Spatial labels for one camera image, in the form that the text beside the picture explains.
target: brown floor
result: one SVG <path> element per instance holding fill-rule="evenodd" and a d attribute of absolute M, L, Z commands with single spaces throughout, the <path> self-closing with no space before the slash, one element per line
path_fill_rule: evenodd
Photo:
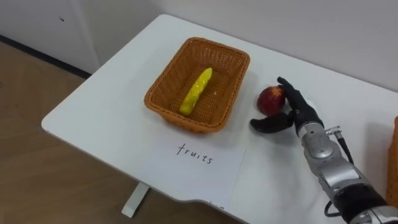
<path fill-rule="evenodd" d="M 134 218 L 123 216 L 137 182 L 40 128 L 83 81 L 0 43 L 0 224 L 239 223 L 154 191 Z"/>

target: red apple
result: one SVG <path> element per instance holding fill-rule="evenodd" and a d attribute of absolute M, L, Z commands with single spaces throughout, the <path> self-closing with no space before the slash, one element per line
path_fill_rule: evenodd
<path fill-rule="evenodd" d="M 282 111 L 285 105 L 285 94 L 277 86 L 270 86 L 263 90 L 257 99 L 257 107 L 260 112 L 272 116 Z"/>

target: cable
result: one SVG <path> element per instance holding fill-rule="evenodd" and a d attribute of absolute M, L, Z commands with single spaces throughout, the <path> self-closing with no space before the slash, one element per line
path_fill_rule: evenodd
<path fill-rule="evenodd" d="M 339 217 L 341 216 L 340 212 L 335 212 L 335 213 L 329 213 L 329 208 L 331 207 L 331 201 L 329 201 L 326 206 L 325 210 L 323 213 L 325 214 L 326 217 Z"/>
<path fill-rule="evenodd" d="M 348 162 L 352 163 L 352 165 L 354 165 L 354 160 L 353 157 L 351 156 L 351 153 L 348 149 L 347 143 L 344 140 L 343 137 L 337 138 L 338 143 L 340 144 L 341 148 L 343 149 L 344 153 L 346 154 L 347 158 L 348 158 Z M 339 217 L 341 216 L 340 212 L 335 212 L 335 213 L 329 213 L 329 208 L 331 207 L 332 202 L 329 201 L 326 206 L 325 209 L 323 211 L 323 213 L 325 214 L 326 217 Z"/>
<path fill-rule="evenodd" d="M 344 138 L 338 138 L 337 139 L 338 143 L 340 144 L 341 148 L 343 149 L 344 153 L 347 155 L 348 161 L 354 165 L 354 160 L 353 157 L 351 156 L 351 153 L 349 152 L 348 146 Z"/>

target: wicker basket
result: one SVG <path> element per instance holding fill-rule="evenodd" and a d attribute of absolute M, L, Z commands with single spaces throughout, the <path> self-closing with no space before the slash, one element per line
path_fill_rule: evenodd
<path fill-rule="evenodd" d="M 166 121 L 194 133 L 221 130 L 231 114 L 243 76 L 247 53 L 210 40 L 192 37 L 166 66 L 145 95 L 145 105 Z M 213 76 L 192 114 L 184 117 L 180 105 L 198 76 L 208 67 Z"/>
<path fill-rule="evenodd" d="M 398 117 L 395 120 L 394 135 L 388 151 L 386 196 L 386 200 L 389 205 L 398 207 Z"/>

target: yellow banana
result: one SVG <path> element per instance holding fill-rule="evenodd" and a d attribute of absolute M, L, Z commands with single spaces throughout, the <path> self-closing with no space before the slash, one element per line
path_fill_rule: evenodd
<path fill-rule="evenodd" d="M 183 114 L 184 116 L 188 116 L 192 113 L 192 110 L 195 107 L 195 104 L 197 103 L 200 94 L 206 88 L 212 73 L 213 69 L 207 68 L 199 75 L 198 79 L 195 81 L 188 94 L 185 96 L 185 99 L 182 101 L 182 104 L 180 106 L 181 114 Z"/>

